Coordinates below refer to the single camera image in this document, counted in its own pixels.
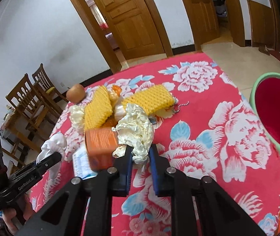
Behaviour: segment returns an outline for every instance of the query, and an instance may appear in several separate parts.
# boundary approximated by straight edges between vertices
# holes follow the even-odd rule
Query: orange container
[[[90,167],[99,171],[112,167],[113,151],[119,146],[117,132],[111,128],[90,129],[85,132],[85,144],[88,151]]]

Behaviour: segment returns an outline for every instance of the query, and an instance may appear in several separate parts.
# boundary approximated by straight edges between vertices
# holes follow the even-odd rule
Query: floral tablecloth
[[[213,177],[268,236],[274,234],[280,156],[247,100],[213,60],[198,53],[132,67],[89,86],[82,104],[92,100],[97,86],[113,84],[124,97],[163,84],[177,98],[179,112],[166,109],[155,115],[153,143],[159,154],[188,176]],[[46,173],[32,188],[35,211],[73,177],[71,155],[84,136],[71,127],[72,105],[67,104],[52,132],[66,136],[66,159],[56,179]],[[142,173],[134,168],[130,195],[113,198],[112,235],[167,236],[170,230],[170,199],[155,196],[149,169]]]

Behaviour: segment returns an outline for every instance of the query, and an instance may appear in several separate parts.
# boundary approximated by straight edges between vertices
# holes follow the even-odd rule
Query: crumpled paper
[[[77,130],[83,130],[84,128],[84,107],[73,105],[70,108],[71,126]]]
[[[112,131],[118,132],[118,143],[133,147],[133,161],[143,164],[148,159],[148,153],[154,137],[153,125],[144,110],[136,104],[127,104],[126,115],[118,122]],[[114,157],[125,155],[125,147],[118,147],[113,152]]]
[[[57,177],[58,172],[61,167],[61,163],[65,159],[65,151],[67,149],[67,139],[61,133],[57,133],[53,135],[49,140],[46,140],[41,147],[41,152],[36,158],[36,163],[39,163],[41,160],[50,156],[54,152],[58,152],[61,154],[61,161],[52,166],[49,169],[49,177],[50,179],[54,179]]]

